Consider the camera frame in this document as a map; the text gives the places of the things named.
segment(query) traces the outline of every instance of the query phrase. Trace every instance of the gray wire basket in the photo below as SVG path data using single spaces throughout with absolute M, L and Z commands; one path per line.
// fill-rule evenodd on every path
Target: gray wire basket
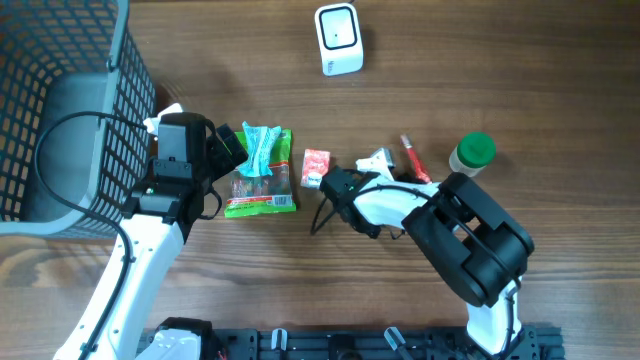
M 0 235 L 112 238 L 107 225 L 49 197 L 33 170 L 40 134 L 62 116 L 101 111 L 138 122 L 155 90 L 127 28 L 127 0 L 0 0 Z M 53 191 L 119 221 L 144 174 L 149 135 L 85 116 L 54 130 L 41 170 Z

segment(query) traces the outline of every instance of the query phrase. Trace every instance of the white device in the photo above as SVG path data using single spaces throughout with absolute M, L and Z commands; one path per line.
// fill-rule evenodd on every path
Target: white device
M 322 72 L 334 76 L 360 70 L 364 50 L 356 8 L 349 3 L 323 6 L 315 20 Z

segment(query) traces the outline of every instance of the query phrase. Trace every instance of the small bottle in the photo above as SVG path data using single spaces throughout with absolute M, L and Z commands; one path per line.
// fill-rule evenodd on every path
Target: small bottle
M 477 175 L 496 156 L 496 144 L 482 132 L 467 134 L 449 157 L 449 166 L 454 172 L 469 177 Z

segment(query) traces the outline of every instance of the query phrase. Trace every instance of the basket handle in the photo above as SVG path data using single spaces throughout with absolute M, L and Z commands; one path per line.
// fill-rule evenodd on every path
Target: basket handle
M 111 1 L 118 5 L 118 19 L 116 20 L 116 26 L 113 30 L 109 59 L 107 59 L 107 71 L 109 72 L 114 71 L 120 63 L 120 53 L 122 52 L 127 21 L 129 20 L 129 0 Z

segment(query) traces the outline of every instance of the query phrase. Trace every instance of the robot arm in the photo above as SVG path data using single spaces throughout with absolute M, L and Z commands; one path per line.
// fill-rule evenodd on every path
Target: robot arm
M 97 340 L 86 351 L 87 339 L 96 328 L 123 268 L 124 243 L 118 236 L 87 309 L 54 359 L 135 357 L 153 301 L 193 223 L 201 218 L 204 197 L 213 192 L 211 183 L 247 159 L 246 151 L 226 125 L 216 129 L 201 115 L 165 114 L 154 125 L 148 127 L 158 135 L 154 180 L 138 182 L 122 208 L 124 219 L 120 226 L 131 241 L 132 256 L 122 290 L 99 329 Z M 212 132 L 209 137 L 206 128 Z M 171 348 L 167 342 L 167 346 L 149 348 L 142 355 L 153 359 L 198 359 L 208 351 L 201 349 L 201 335 L 206 334 L 183 334 L 172 329 L 170 338 L 178 338 L 182 346 Z
M 467 176 L 453 173 L 441 184 L 410 184 L 364 173 L 357 181 L 336 167 L 325 175 L 320 190 L 358 232 L 377 238 L 382 226 L 405 230 L 467 303 L 467 331 L 487 353 L 506 347 L 509 325 L 511 338 L 517 335 L 521 324 L 515 292 L 533 241 Z M 458 240 L 454 232 L 474 218 L 480 225 Z

